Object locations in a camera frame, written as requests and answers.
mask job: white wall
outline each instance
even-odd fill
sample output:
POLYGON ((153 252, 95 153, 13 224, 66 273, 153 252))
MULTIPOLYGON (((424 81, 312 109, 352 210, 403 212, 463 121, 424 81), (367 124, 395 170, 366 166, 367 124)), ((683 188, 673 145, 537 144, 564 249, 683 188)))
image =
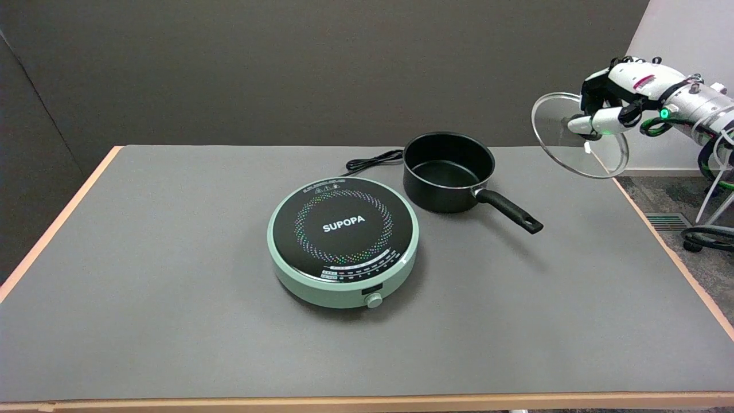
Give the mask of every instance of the white wall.
MULTIPOLYGON (((734 93, 733 15, 733 0, 650 0, 628 54, 646 60, 660 56, 664 65, 700 73, 707 85, 721 82, 734 93)), ((700 146, 677 130, 646 137, 635 128, 626 135, 630 172, 698 170, 700 146)))

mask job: power cord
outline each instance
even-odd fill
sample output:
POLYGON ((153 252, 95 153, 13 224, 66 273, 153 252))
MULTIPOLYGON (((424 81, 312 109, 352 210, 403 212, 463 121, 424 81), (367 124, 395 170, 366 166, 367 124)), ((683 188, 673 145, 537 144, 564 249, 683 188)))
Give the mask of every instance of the power cord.
POLYGON ((382 155, 377 155, 374 158, 369 159, 352 159, 346 163, 346 169, 349 171, 342 176, 350 176, 355 173, 362 172, 367 168, 379 165, 388 161, 397 161, 403 159, 403 150, 395 149, 393 151, 387 151, 382 155))

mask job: green cable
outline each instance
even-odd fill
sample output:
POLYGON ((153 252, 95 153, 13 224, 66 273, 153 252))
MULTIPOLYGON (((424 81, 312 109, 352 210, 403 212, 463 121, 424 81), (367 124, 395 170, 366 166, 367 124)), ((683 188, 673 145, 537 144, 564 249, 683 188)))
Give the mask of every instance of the green cable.
MULTIPOLYGON (((675 119, 675 118, 667 118, 667 119, 663 119, 663 118, 651 118, 651 119, 647 119, 645 122, 642 122, 642 125, 640 125, 640 132, 642 134, 646 135, 646 136, 657 137, 657 136, 662 135, 665 132, 668 132, 670 130, 670 128, 672 128, 672 124, 674 124, 674 123, 676 123, 676 124, 684 124, 684 125, 687 124, 689 126, 693 126, 693 124, 691 122, 682 121, 682 120, 678 120, 678 119, 675 119), (654 125, 657 125, 657 124, 662 124, 662 126, 659 126, 659 127, 653 129, 653 126, 654 125)), ((707 178, 709 178, 710 180, 713 181, 713 179, 712 179, 713 173, 711 172, 711 169, 708 167, 708 165, 707 164, 701 164, 699 166, 703 170, 705 170, 706 172, 708 172, 708 175, 709 176, 707 176, 707 178)), ((717 184, 717 186, 718 187, 721 187, 721 188, 724 188, 724 189, 728 189, 728 190, 734 190, 734 184, 731 184, 731 183, 725 182, 725 181, 719 181, 719 183, 717 184)))

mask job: black handle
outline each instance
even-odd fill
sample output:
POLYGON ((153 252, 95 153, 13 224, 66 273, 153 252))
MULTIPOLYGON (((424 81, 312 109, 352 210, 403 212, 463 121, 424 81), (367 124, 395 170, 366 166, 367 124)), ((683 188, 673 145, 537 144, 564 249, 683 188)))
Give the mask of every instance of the black handle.
POLYGON ((529 213, 525 212, 524 209, 513 204, 512 201, 495 191, 486 189, 475 190, 474 198, 479 202, 489 204, 497 208, 499 212, 502 212, 506 217, 511 219, 512 222, 522 226, 531 234, 535 234, 543 229, 543 224, 541 224, 537 219, 533 218, 529 213))

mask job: saucepan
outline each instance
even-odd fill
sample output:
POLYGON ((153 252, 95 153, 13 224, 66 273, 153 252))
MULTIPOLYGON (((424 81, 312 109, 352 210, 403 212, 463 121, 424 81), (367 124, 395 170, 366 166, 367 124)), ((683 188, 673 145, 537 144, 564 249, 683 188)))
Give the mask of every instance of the saucepan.
POLYGON ((405 192, 422 209, 455 213, 490 204, 531 234, 543 229, 524 209, 487 189, 495 157, 478 140, 453 132, 423 134, 405 146, 403 161, 405 192))

